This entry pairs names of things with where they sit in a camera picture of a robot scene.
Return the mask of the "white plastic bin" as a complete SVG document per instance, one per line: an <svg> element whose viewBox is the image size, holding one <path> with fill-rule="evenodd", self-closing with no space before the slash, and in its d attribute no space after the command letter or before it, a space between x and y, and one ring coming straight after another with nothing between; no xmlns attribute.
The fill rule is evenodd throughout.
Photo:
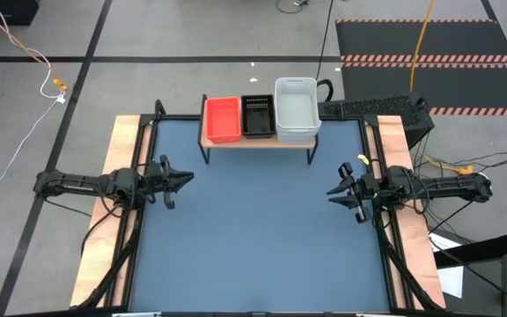
<svg viewBox="0 0 507 317"><path fill-rule="evenodd" d="M280 77L275 81L275 116L279 132L319 132L321 120L317 103L317 81L312 77Z"/></svg>
<svg viewBox="0 0 507 317"><path fill-rule="evenodd" d="M316 142L317 133L277 132L277 139L283 144L310 144Z"/></svg>

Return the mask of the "wooden side board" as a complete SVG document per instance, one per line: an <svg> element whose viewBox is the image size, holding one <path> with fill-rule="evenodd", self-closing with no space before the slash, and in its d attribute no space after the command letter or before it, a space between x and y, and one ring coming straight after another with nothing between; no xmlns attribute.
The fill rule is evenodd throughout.
<svg viewBox="0 0 507 317"><path fill-rule="evenodd" d="M118 115L116 117L103 168L104 173L129 166L135 146L148 144L146 141L136 140L139 122L139 115ZM81 257L70 302L72 306L81 304L98 286L114 260L116 242L119 240L121 246L124 247L133 231L136 213L134 211L129 213L127 227L122 229L121 220L107 214L106 208L111 206L110 201L95 200L90 222L93 231L86 240L87 245L84 248L84 255ZM119 232L123 233L125 237L119 239L117 237Z"/></svg>
<svg viewBox="0 0 507 317"><path fill-rule="evenodd" d="M373 159L378 158L375 138L376 135L379 135L382 142L381 149L384 152L382 162L387 166L404 166L407 169L413 167L399 116L382 115L378 118L378 132L375 133L371 126L366 128L366 132ZM430 244L428 227L424 216L417 213L422 206L420 202L411 203L408 207L396 212L401 247L406 265L417 282L436 304L444 307L445 299Z"/></svg>

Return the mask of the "black hazard-striped floor mat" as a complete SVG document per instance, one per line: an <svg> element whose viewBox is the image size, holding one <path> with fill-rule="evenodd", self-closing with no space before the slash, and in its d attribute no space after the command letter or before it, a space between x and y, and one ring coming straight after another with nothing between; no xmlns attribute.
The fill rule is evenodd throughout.
<svg viewBox="0 0 507 317"><path fill-rule="evenodd" d="M437 115L507 116L507 39L493 19L339 19L344 94L422 95Z"/></svg>

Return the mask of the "orange slotted plastic basket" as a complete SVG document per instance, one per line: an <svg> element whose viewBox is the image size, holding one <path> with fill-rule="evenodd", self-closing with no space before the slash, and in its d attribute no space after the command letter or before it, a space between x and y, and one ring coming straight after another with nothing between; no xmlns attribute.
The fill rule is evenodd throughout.
<svg viewBox="0 0 507 317"><path fill-rule="evenodd" d="M207 99L206 107L206 137L212 135L241 135L241 105L238 97Z"/></svg>
<svg viewBox="0 0 507 317"><path fill-rule="evenodd" d="M235 143L241 139L240 134L233 135L212 135L207 136L207 139L213 144L227 144L227 143Z"/></svg>

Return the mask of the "black table frame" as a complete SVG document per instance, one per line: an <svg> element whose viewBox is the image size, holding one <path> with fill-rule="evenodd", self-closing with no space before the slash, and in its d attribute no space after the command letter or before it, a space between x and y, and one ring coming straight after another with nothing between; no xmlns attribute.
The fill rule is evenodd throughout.
<svg viewBox="0 0 507 317"><path fill-rule="evenodd" d="M146 161L146 159L149 159L151 155L154 152L154 146L155 141L154 137L158 134L154 129L158 127L158 125L162 122L199 122L200 121L200 115L199 114L166 114L166 115L160 115L160 114L122 114L122 115L139 115L140 116L140 122L138 123L138 131L136 140L144 142L146 141L148 144L146 146L144 145L136 145L133 151L132 156L132 163L143 163ZM354 122L356 124L356 136L359 138L360 142L362 144L370 144L366 128L368 126L372 127L372 130L377 133L378 132L378 118L379 116L372 116L372 119L376 120L376 123L371 123L367 121L364 118L361 117L355 117L355 118L349 118L351 122ZM381 149L382 142L379 135L376 135L375 143L377 145L377 153L379 150L383 151ZM121 212L121 216L119 219L121 220L121 228L124 229L127 227L128 217L129 213L131 211L134 211L136 213L135 222L133 231L135 230L135 225L140 219L142 218L143 213L139 210L124 210ZM389 231L389 236L391 238L397 236L400 238L400 232L399 227L394 230L391 229ZM122 239L125 237L125 235L121 232L117 234L117 237L119 239ZM115 250L114 250L114 260L116 257L120 254L120 248L121 248L121 242L118 240L116 242Z"/></svg>

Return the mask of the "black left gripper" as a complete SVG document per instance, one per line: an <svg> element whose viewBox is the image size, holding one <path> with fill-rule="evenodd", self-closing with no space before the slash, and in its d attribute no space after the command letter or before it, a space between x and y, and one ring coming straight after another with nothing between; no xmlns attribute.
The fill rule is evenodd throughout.
<svg viewBox="0 0 507 317"><path fill-rule="evenodd" d="M175 172L168 157L161 155L159 162L150 162L147 165L143 177L144 200L147 203L155 203L157 201L155 194L162 193L164 205L167 209L173 210L175 208L173 193L179 192L194 177L193 172Z"/></svg>

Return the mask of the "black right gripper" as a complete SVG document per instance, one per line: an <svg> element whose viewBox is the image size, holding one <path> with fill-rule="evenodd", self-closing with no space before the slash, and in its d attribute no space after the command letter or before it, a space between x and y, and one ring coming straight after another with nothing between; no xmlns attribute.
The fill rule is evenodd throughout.
<svg viewBox="0 0 507 317"><path fill-rule="evenodd" d="M363 200L371 200L378 195L380 186L373 173L367 173L359 179L352 175L353 168L350 163L342 163L339 167L339 175L342 181L333 189L327 191L328 195L346 192L344 196L329 198L331 203L337 203L350 210L356 210L356 221L366 222L369 219L369 211L363 206Z"/></svg>

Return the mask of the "black box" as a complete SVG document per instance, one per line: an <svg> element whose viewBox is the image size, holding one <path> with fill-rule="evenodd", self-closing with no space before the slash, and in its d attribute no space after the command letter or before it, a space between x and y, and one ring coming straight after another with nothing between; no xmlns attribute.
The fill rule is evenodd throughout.
<svg viewBox="0 0 507 317"><path fill-rule="evenodd" d="M0 12L8 26L31 25L38 10L39 0L0 0Z"/></svg>

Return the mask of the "wooden shelf with black frame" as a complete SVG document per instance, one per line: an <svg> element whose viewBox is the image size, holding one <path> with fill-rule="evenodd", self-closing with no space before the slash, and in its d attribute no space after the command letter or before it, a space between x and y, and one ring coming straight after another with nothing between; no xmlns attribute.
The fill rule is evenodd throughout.
<svg viewBox="0 0 507 317"><path fill-rule="evenodd" d="M207 137L207 115L206 115L207 95L202 96L202 108L200 114L200 130L197 137L197 143L201 150L204 162L208 165L211 149L304 149L306 150L307 164L310 165L319 146L319 135L307 144L284 144L278 140L277 136L270 138L247 139L242 136L237 142L215 144Z"/></svg>

